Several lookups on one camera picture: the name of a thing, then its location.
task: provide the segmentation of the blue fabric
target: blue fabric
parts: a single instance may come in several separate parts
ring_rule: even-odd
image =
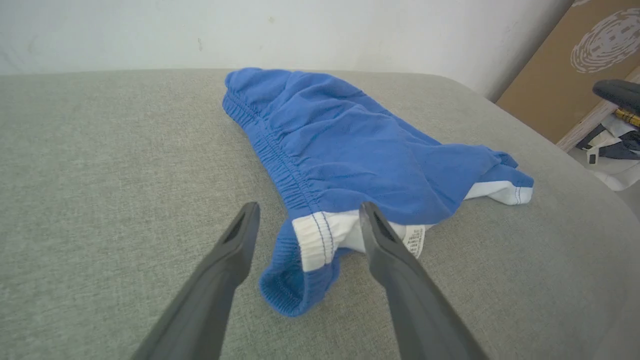
[[[338,258],[348,252],[337,248],[329,229],[333,261],[303,272],[292,220],[373,201],[391,222],[437,224],[457,210],[474,183],[533,186],[508,154],[440,144],[327,74],[243,69],[225,84],[223,107],[244,129],[288,210],[260,278],[266,301],[287,316],[322,300],[338,277]]]

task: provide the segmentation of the clothing care label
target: clothing care label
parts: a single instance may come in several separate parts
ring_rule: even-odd
[[[426,226],[424,225],[407,225],[406,234],[402,243],[416,258],[422,252],[424,245],[424,237],[426,235]]]

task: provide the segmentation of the blue garment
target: blue garment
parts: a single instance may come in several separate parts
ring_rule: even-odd
[[[225,84],[223,107],[288,210],[259,284],[283,315],[301,315],[322,300],[338,278],[340,256],[364,251],[363,201],[376,203],[407,245],[409,235],[450,217],[465,199],[531,199],[533,179],[508,154],[443,145],[331,75],[243,69]]]

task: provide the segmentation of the white wall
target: white wall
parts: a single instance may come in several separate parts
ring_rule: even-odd
[[[571,0],[0,0],[0,74],[281,67],[440,74],[495,97]]]

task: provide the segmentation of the brown cardboard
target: brown cardboard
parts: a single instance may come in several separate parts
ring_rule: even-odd
[[[556,143],[640,65],[640,0],[576,0],[497,104]]]

